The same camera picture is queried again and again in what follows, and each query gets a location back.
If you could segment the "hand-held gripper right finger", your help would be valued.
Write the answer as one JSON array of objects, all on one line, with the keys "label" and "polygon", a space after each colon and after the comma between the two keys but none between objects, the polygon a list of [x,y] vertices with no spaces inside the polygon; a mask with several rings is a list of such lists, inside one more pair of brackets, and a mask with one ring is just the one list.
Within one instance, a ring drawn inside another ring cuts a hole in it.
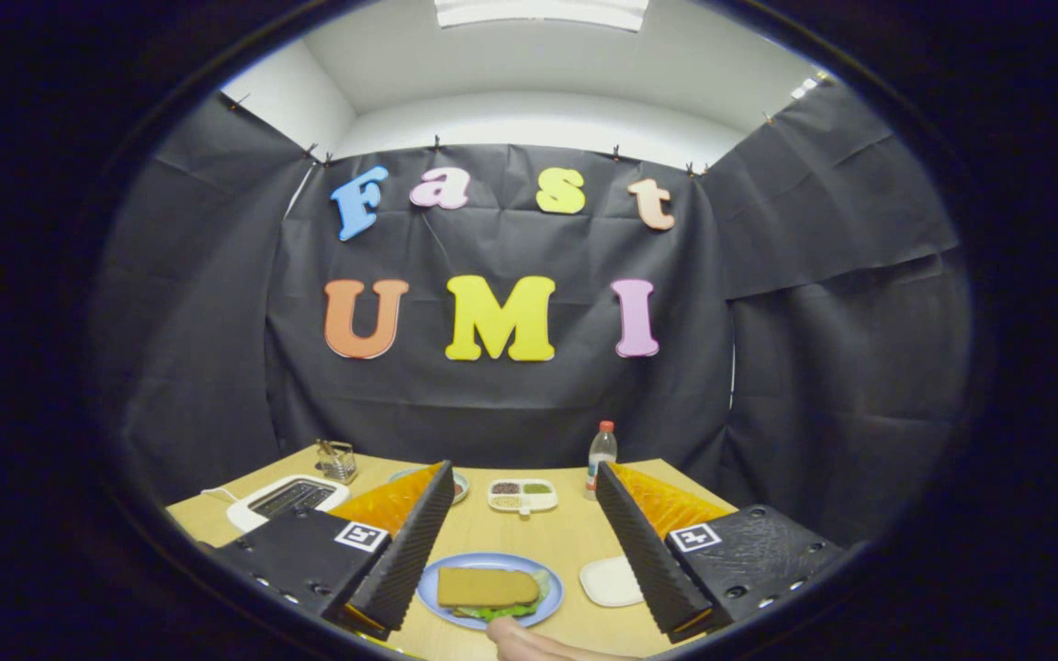
[{"label": "hand-held gripper right finger", "polygon": [[845,553],[769,504],[726,513],[617,462],[599,464],[595,486],[650,614],[673,644],[767,610]]}]

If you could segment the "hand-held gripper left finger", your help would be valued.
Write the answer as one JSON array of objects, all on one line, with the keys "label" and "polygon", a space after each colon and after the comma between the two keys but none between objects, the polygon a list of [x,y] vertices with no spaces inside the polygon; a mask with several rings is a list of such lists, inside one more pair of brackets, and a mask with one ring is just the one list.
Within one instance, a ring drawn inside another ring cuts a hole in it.
[{"label": "hand-held gripper left finger", "polygon": [[293,610],[383,641],[406,620],[454,498],[441,461],[329,511],[282,510],[211,556]]}]

